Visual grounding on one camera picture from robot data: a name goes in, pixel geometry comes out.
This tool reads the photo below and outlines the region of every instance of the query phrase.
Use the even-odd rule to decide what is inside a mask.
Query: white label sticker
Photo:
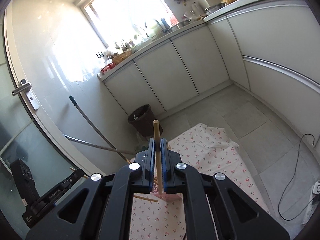
[[[26,202],[26,200],[24,198],[22,199],[22,203],[24,204],[24,206],[28,206],[28,203]]]

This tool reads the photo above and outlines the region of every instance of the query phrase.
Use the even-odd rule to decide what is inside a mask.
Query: door handle
[[[15,96],[21,92],[24,92],[33,109],[38,110],[40,107],[40,103],[38,102],[36,96],[34,95],[31,89],[32,88],[31,83],[27,82],[27,80],[24,78],[20,80],[20,85],[21,86],[17,87],[12,91],[12,96]]]

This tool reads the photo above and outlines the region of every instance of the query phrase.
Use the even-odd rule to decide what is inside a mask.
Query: trash can
[[[128,117],[128,123],[132,124],[133,127],[144,137],[153,136],[153,121],[156,119],[154,113],[151,111],[150,105],[140,106],[138,109],[133,111]],[[163,132],[161,125],[159,124],[160,135]]]

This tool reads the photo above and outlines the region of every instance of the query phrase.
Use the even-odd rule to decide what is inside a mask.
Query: kitchen cabinet
[[[245,59],[251,91],[283,114],[301,134],[320,135],[320,86],[261,60]]]
[[[208,23],[231,80],[250,90],[242,55],[226,17]]]
[[[140,106],[149,104],[155,115],[164,108],[133,61],[104,82],[124,111],[130,115]]]
[[[135,62],[165,110],[198,94],[171,41],[155,46]]]
[[[221,54],[207,26],[172,39],[198,93],[229,79]]]
[[[320,83],[320,26],[303,0],[273,0],[227,16],[242,55],[291,68]]]

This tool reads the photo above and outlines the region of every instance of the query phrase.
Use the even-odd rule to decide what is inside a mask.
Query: countertop
[[[166,41],[182,32],[185,32],[191,28],[197,27],[201,24],[205,24],[206,22],[215,19],[221,15],[227,14],[230,11],[234,11],[238,8],[241,8],[243,6],[249,5],[249,4],[253,4],[259,1],[263,1],[263,0],[238,0],[235,1],[221,9],[219,9],[218,11],[212,13],[211,15],[205,17],[203,20],[200,21],[196,21],[193,22],[187,26],[184,26],[183,28],[176,30],[174,32],[171,32],[155,41],[153,41],[152,43],[149,43],[148,45],[146,45],[145,47],[143,47],[142,49],[138,50],[136,53],[132,54],[130,57],[126,58],[124,61],[122,61],[121,63],[119,63],[116,67],[114,67],[112,70],[103,73],[98,73],[97,77],[103,82],[107,77],[109,77],[110,75],[114,74],[115,72],[117,72],[122,66],[124,66],[125,64],[127,64],[128,62],[130,62],[131,60],[135,59],[136,57],[138,57],[139,55],[141,55],[142,53],[146,52],[147,50],[151,49],[152,47],[160,44],[163,41]]]

